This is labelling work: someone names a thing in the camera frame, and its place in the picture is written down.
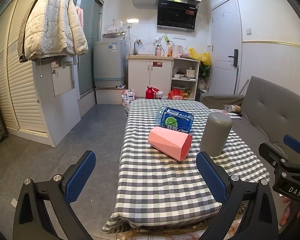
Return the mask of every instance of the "plaid blanket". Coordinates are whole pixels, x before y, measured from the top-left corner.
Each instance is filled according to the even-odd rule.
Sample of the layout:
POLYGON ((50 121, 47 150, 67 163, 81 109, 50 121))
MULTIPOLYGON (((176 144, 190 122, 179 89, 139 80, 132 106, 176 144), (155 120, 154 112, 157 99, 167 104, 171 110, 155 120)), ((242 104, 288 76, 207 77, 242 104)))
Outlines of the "plaid blanket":
MULTIPOLYGON (((218 213, 221 203, 214 200, 196 168, 200 140, 210 113, 206 106, 195 101, 139 99, 130 104, 116 205, 103 232, 193 224, 218 213), (194 115, 191 149, 181 162, 153 148, 147 141, 160 106, 194 115)), ((243 181, 269 180, 261 161, 232 130, 222 154, 213 160, 229 175, 236 174, 243 181)))

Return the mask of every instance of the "red thermos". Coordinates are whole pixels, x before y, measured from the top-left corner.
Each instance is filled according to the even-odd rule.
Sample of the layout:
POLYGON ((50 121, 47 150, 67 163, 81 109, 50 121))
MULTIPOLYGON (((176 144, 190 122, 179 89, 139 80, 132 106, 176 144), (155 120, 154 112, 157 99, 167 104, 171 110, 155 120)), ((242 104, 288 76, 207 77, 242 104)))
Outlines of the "red thermos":
POLYGON ((146 91, 146 99, 155 99, 155 92, 153 91, 152 87, 147 87, 146 91))

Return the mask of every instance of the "sofa backrest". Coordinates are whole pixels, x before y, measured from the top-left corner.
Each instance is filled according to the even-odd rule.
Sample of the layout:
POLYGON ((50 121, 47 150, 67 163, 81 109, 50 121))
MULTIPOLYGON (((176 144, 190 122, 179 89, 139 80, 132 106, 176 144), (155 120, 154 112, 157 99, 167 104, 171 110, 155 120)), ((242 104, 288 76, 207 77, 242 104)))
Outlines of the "sofa backrest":
POLYGON ((243 116, 290 162, 300 164, 300 155, 283 143, 286 134, 300 141, 300 96, 252 76, 241 108, 243 116))

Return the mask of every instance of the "countertop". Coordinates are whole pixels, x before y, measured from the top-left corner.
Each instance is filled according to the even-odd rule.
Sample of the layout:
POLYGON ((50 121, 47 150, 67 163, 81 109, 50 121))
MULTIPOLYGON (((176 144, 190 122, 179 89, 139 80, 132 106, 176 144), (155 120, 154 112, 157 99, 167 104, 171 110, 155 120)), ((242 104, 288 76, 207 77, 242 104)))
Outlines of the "countertop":
POLYGON ((127 59, 157 59, 157 60, 173 60, 173 57, 161 57, 151 54, 130 55, 127 59))

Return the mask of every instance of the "gray floor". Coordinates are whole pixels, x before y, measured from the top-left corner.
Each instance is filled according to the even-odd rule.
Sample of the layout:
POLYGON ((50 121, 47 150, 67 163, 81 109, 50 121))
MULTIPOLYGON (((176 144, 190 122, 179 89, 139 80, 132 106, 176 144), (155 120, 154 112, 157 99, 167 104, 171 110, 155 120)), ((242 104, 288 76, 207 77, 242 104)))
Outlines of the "gray floor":
MULTIPOLYGON (((97 157, 96 167, 78 200, 71 204, 75 214, 94 239, 115 240, 116 234, 104 234, 115 205, 119 158, 126 125, 123 106, 95 105, 56 147, 10 135, 0 144, 0 231, 12 239, 15 208, 26 178, 35 182, 63 174, 86 150, 97 157)), ((60 238, 66 239, 50 202, 47 208, 60 238)))

